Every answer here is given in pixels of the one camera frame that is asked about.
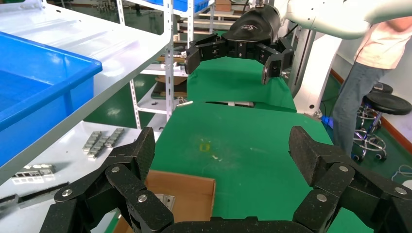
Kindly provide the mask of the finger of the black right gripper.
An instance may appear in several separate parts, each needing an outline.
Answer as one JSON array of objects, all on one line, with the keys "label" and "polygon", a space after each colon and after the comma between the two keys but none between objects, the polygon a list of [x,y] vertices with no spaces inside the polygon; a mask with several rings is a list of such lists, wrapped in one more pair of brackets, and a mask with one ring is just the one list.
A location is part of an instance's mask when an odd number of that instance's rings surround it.
[{"label": "finger of the black right gripper", "polygon": [[274,44],[256,44],[256,60],[264,65],[261,82],[267,85],[271,78],[281,76],[283,70],[291,68],[294,49],[285,37],[279,37]]},{"label": "finger of the black right gripper", "polygon": [[185,54],[185,72],[189,75],[202,61],[225,57],[227,55],[227,42],[217,33],[212,33],[191,41]]}]

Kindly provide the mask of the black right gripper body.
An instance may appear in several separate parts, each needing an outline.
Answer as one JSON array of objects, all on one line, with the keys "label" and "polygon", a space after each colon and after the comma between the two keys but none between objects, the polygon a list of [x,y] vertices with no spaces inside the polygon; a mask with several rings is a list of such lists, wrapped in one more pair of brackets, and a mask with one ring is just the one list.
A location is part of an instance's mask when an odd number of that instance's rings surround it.
[{"label": "black right gripper body", "polygon": [[226,56],[251,60],[266,60],[275,54],[271,48],[281,19],[274,7],[264,5],[244,13],[222,34]]}]

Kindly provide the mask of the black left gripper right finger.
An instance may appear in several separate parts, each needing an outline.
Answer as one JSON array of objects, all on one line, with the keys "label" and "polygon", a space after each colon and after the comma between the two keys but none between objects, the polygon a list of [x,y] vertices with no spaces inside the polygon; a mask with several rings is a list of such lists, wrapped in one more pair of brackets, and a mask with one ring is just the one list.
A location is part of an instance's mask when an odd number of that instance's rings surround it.
[{"label": "black left gripper right finger", "polygon": [[337,146],[315,141],[301,126],[290,131],[289,152],[311,187],[293,214],[294,222],[325,233],[344,208],[376,233],[411,232],[408,188],[359,166]]}]

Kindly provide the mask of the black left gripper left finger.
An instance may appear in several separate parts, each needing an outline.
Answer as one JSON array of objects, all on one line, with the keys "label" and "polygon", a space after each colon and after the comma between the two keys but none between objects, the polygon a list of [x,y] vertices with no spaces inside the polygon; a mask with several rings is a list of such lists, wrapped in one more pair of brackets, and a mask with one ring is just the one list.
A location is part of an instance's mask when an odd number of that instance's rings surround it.
[{"label": "black left gripper left finger", "polygon": [[136,233],[165,230],[174,223],[173,214],[145,185],[154,155],[154,131],[145,127],[95,171],[58,190],[40,232],[89,233],[114,209]]}]

